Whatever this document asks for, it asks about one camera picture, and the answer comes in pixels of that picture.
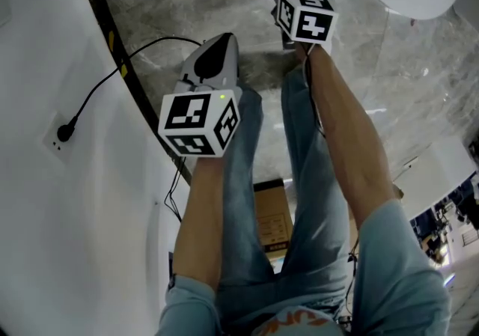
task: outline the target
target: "jeans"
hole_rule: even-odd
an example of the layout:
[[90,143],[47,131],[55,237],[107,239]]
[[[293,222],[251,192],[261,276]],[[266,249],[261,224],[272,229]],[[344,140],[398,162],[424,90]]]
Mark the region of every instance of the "jeans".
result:
[[326,311],[342,306],[349,251],[347,203],[325,139],[317,130],[300,69],[287,74],[281,92],[284,130],[298,204],[290,247],[275,275],[257,232],[252,166],[263,112],[261,97],[244,87],[241,123],[225,154],[222,279],[216,299],[222,323],[292,298],[314,297]]

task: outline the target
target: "gray marble floor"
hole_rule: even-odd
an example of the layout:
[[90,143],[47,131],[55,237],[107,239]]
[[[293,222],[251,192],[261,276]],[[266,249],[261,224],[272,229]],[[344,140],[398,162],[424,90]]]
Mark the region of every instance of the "gray marble floor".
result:
[[[264,123],[255,181],[290,178],[279,89],[296,64],[281,51],[273,0],[108,0],[127,51],[176,34],[207,40],[232,31],[240,70],[263,97]],[[391,172],[443,135],[468,141],[479,128],[479,34],[453,10],[413,22],[377,0],[335,0],[339,13],[332,57],[375,123]],[[171,92],[180,64],[195,47],[163,42],[134,66],[153,107]]]

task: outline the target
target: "electrical outlet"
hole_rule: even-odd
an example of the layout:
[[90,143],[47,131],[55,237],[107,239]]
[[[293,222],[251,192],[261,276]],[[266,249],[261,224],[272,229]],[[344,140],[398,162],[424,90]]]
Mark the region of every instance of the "electrical outlet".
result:
[[70,155],[72,153],[72,138],[67,142],[61,142],[58,140],[57,131],[58,128],[64,124],[67,124],[68,120],[61,114],[55,113],[43,134],[42,145],[61,163],[66,165]]

